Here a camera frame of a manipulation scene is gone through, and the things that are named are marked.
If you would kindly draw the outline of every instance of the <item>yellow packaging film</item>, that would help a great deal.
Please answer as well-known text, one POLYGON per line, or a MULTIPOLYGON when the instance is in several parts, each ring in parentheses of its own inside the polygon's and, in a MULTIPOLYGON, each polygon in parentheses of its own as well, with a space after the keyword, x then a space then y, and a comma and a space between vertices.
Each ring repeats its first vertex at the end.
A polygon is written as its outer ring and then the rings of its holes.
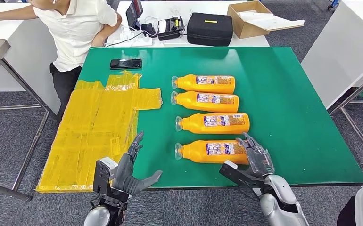
POLYGON ((77 82, 36 191, 92 191, 96 161, 119 161, 137 134, 138 111, 161 107, 161 90, 140 89, 140 77, 123 71, 106 87, 77 82))

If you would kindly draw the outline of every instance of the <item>white shirt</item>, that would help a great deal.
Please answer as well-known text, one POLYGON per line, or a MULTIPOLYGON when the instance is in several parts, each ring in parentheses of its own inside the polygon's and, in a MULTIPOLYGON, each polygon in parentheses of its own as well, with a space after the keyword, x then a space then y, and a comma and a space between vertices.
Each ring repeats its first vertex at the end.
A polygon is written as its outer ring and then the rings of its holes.
POLYGON ((105 0, 70 0, 65 15, 55 10, 33 9, 54 38, 58 58, 53 63, 60 72, 83 67, 95 35, 104 24, 117 23, 115 10, 105 0))

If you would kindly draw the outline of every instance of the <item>smartphone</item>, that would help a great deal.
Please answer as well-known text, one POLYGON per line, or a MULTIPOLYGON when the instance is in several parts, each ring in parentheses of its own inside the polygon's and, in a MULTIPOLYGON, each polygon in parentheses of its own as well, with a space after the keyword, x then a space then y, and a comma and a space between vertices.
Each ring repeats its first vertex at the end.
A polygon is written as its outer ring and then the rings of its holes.
POLYGON ((111 70, 134 69, 134 68, 141 68, 141 65, 142 65, 141 59, 116 59, 116 60, 111 60, 109 69, 111 70))

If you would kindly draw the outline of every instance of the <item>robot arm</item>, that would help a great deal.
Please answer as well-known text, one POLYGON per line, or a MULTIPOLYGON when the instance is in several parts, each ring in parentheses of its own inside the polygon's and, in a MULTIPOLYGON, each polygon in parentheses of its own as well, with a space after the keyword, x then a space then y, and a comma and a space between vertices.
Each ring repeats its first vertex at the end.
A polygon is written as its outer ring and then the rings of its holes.
POLYGON ((99 202, 91 202, 92 209, 84 221, 84 226, 121 225, 124 222, 129 197, 158 182, 162 175, 160 170, 144 180, 133 177, 133 166, 137 153, 142 148, 140 141, 143 135, 143 132, 140 132, 136 136, 127 152, 122 155, 119 164, 108 157, 97 160, 93 191, 100 194, 99 202))
POLYGON ((283 177, 274 174, 269 152, 247 133, 243 135, 244 140, 236 140, 246 150, 249 169, 238 170, 236 164, 226 161, 219 172, 240 186, 248 186, 255 195, 253 189, 260 188, 258 199, 271 226, 308 226, 291 187, 283 177))

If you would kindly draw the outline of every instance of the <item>orange bottle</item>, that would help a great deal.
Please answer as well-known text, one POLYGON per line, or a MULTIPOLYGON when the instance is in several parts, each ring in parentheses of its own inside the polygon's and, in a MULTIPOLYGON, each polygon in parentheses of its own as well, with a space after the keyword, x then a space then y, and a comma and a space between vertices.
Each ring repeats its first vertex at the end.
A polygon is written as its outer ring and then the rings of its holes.
POLYGON ((235 140, 197 140, 188 145, 176 144, 174 148, 176 159, 190 159, 200 163, 222 164, 230 160, 235 164, 248 165, 244 147, 235 140))
POLYGON ((245 113, 194 114, 176 117, 176 131, 188 130, 197 134, 241 134, 248 132, 249 118, 245 113))
POLYGON ((173 91, 170 100, 173 105, 179 104, 189 109, 207 112, 236 113, 239 108, 239 97, 232 94, 173 91))
POLYGON ((236 81, 232 76, 226 75, 193 75, 172 77, 172 88, 181 88, 185 91, 206 93, 233 94, 236 81))

